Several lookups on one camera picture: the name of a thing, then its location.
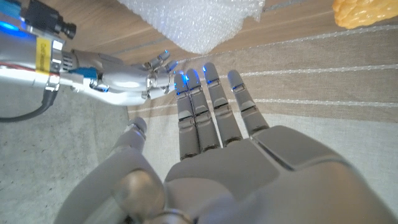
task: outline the yellow label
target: yellow label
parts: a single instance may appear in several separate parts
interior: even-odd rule
[[[51,40],[38,37],[36,39],[36,72],[50,74]]]

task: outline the bubble wrap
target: bubble wrap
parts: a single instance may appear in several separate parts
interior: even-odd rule
[[[206,54],[259,19],[264,0],[118,0],[182,49]]]

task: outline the black cable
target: black cable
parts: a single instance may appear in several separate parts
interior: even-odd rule
[[[34,118],[40,114],[42,114],[44,111],[50,108],[50,106],[53,105],[55,98],[57,97],[58,91],[50,91],[50,90],[44,90],[43,93],[43,100],[42,100],[42,106],[37,108],[37,110],[32,111],[30,113],[21,115],[21,116],[16,116],[13,118],[0,118],[0,123],[11,123],[11,122],[18,122],[18,121],[25,121],[27,119]]]

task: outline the yellow object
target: yellow object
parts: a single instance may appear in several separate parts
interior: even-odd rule
[[[52,41],[36,38],[36,72],[50,74]]]
[[[398,0],[335,0],[337,25],[352,29],[398,16]]]

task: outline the white stripe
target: white stripe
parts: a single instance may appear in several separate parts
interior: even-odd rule
[[[291,70],[274,70],[261,72],[241,73],[242,77],[263,76],[263,75],[285,75],[285,74],[309,74],[309,73],[326,73],[326,72],[357,72],[370,70],[398,69],[398,64],[394,65],[368,65],[341,68],[309,68],[309,69],[291,69]],[[226,75],[220,75],[220,78],[227,78]]]
[[[398,103],[380,103],[380,102],[363,102],[363,101],[322,101],[322,100],[290,100],[290,99],[253,99],[255,103],[288,103],[300,105],[322,105],[322,106],[372,106],[385,108],[398,108]],[[236,100],[228,100],[229,103],[236,103]],[[152,108],[144,108],[138,110],[130,110],[129,113],[137,113],[144,111],[159,110],[177,106],[176,103],[171,105],[155,106]]]
[[[293,40],[285,40],[285,41],[275,42],[275,43],[271,43],[271,44],[257,45],[257,46],[253,46],[253,47],[247,47],[247,48],[244,48],[244,49],[246,50],[246,49],[251,49],[251,48],[254,48],[254,47],[265,47],[265,46],[271,46],[271,45],[277,45],[277,44],[303,42],[303,41],[306,41],[306,40],[325,39],[325,38],[330,38],[330,37],[339,37],[339,36],[342,36],[342,35],[363,34],[363,33],[366,33],[366,32],[377,32],[377,31],[381,31],[381,30],[393,30],[393,29],[398,29],[398,25],[374,26],[374,27],[346,30],[346,31],[341,31],[341,32],[332,32],[332,33],[329,33],[329,34],[321,34],[321,35],[303,37],[303,38],[298,38],[298,39],[293,39]],[[242,49],[234,49],[234,50],[229,50],[229,51],[226,51],[226,52],[219,52],[219,53],[214,53],[214,54],[201,55],[201,56],[197,56],[197,57],[193,57],[193,58],[180,60],[180,61],[178,61],[178,63],[181,64],[181,63],[184,63],[184,62],[189,61],[189,60],[194,60],[194,59],[203,58],[203,57],[207,57],[207,56],[213,56],[213,55],[219,55],[219,54],[235,52],[235,51],[238,51],[238,50],[242,50]]]
[[[144,111],[152,111],[152,110],[159,110],[159,109],[164,109],[164,108],[171,108],[177,106],[176,103],[170,104],[170,105],[162,105],[162,106],[154,106],[151,108],[143,108],[143,109],[138,109],[138,110],[131,110],[128,111],[128,113],[137,113],[137,112],[144,112]]]

